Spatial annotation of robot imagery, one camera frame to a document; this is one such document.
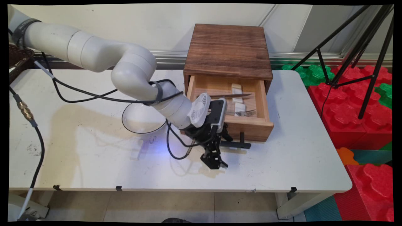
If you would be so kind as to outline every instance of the red foam block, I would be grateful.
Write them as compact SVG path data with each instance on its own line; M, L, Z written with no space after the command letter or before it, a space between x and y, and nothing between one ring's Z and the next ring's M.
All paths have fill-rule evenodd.
M334 74L337 74L339 69L342 67L342 65L339 65L335 70ZM351 66L348 66L345 70L345 72L342 74L342 76L339 78L338 84L344 83L344 82L349 82L358 78L362 78L365 75L361 73L360 68L354 67L351 68Z
M310 86L308 93L321 114L322 104L328 94L329 86L321 83L319 86ZM347 93L341 89L331 89L324 106L322 122L335 146L350 149L365 133L361 121L357 118L358 110L347 101Z
M381 149L392 141L392 110L380 104L367 106L362 126L366 134L360 137L351 149Z
M334 195L342 220L394 221L392 167L346 165L352 189Z
M357 82L349 85L341 86L341 89L348 94L348 103L355 107L356 109L361 109L363 105L364 98L366 96L367 90L369 87L369 83L367 82ZM371 92L370 99L368 105L378 105L378 100L381 98L381 95L374 92L374 89Z
M361 69L361 73L364 76L370 76L374 73L374 66L365 66ZM375 86L380 86L381 83L392 84L392 74L388 72L388 69L385 67L381 67L378 73L377 80L375 81Z

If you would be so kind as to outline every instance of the brass connector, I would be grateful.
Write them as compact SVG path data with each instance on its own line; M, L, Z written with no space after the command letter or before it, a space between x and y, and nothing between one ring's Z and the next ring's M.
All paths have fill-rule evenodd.
M25 104L25 102L21 101L17 103L18 109L21 110L21 113L24 115L24 118L28 121L33 120L33 114L29 110L28 106Z

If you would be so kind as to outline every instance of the tripod stand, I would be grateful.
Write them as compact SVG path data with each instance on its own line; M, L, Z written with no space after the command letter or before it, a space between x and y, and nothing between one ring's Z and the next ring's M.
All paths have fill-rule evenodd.
M328 41L330 41L342 29L344 29L349 23L351 23L354 19L356 19L368 7L370 7L370 6L369 5L368 6L363 6L362 8L360 8L353 16L351 16L348 20L346 20L338 29L336 29L332 34L330 34L330 36L328 36L323 42L321 42L317 47L315 47L314 50L312 50L309 54L307 54L307 56L305 56L299 63L297 63L291 69L291 70L295 70L302 63L304 63L309 57L311 57L314 53L317 52L318 58L320 59L320 64L322 66L322 70L324 72L325 81L326 81L325 84L330 85L331 87L338 88L340 86L344 86L344 85L352 84L352 83L355 83L355 82L360 82L360 81L363 81L363 80L371 79L369 87L368 87L368 90L366 92L366 95L365 95L365 98L364 98L364 101L363 101L363 104L362 104L360 112L359 112L359 116L358 116L359 119L363 118L364 112L366 110L367 104L369 102L371 93L372 93L373 88L374 88L375 81L377 80L379 70L381 68L381 65L382 65L382 62L384 60L384 57L385 57L386 51L388 49L388 46L389 46L389 44L391 42L391 38L392 38L392 35L394 33L394 17L392 17L392 21L391 21L390 27L388 29L387 35L385 37L385 41L384 41L384 43L382 45L380 54L378 56L377 63L375 64L373 74L370 75L370 76L366 76L366 77L363 77L363 78L358 78L358 79L355 79L355 80L352 80L352 81L349 81L349 82L344 82L344 83L341 83L341 84L338 84L338 81L339 81L340 77L342 76L342 74L345 72L346 68L352 63L352 60L355 57L356 58L355 58L354 62L352 63L351 68L354 68L356 66L357 62L359 61L360 57L362 56L362 54L366 50L366 48L367 48L368 44L370 43L371 39L374 37L375 33L377 32L377 30L381 26L382 22L389 15L389 13L394 9L394 7L392 5L383 5L380 8L380 10L377 12L377 14L373 18L373 20L370 22L369 26L366 28L366 30L364 31L363 35L357 41L356 45L354 46L354 48L350 52L349 56L346 58L346 60L344 61L343 65L341 66L341 68L339 69L339 71L335 75L335 77L332 79L332 81L330 81L329 78L328 78L328 74L327 74L326 69L325 69L324 60L322 58L320 48L322 48Z

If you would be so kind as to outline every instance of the knife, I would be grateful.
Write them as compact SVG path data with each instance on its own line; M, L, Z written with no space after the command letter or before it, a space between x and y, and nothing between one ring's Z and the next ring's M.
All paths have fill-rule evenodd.
M233 97L246 97L251 95L251 93L248 94L228 94L228 95L210 95L211 98L233 98Z

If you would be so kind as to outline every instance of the white wall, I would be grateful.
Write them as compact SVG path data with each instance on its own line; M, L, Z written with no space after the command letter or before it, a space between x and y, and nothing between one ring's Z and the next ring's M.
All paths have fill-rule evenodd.
M270 53L293 52L312 5L278 4L263 25Z
M258 26L273 4L13 5L45 23L140 44L149 50L186 51L195 23ZM278 4L264 24L269 52L293 51L311 5Z

